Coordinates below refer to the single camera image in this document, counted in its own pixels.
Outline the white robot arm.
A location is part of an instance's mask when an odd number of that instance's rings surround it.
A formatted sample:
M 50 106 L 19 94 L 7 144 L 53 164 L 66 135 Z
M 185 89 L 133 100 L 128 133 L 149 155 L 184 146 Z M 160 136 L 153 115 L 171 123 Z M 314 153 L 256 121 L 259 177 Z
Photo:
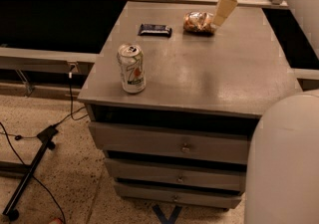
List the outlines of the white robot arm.
M 221 0 L 222 25 L 236 0 Z M 284 0 L 313 50 L 319 49 L 319 0 Z M 269 108 L 253 134 L 247 162 L 244 224 L 319 224 L 319 92 Z

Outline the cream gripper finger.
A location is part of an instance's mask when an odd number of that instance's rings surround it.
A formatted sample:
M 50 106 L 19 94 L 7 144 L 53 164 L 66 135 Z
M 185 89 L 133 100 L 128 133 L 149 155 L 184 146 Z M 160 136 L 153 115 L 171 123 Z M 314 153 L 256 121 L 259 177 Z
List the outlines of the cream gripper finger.
M 237 6 L 237 0 L 218 0 L 212 24 L 220 27 Z

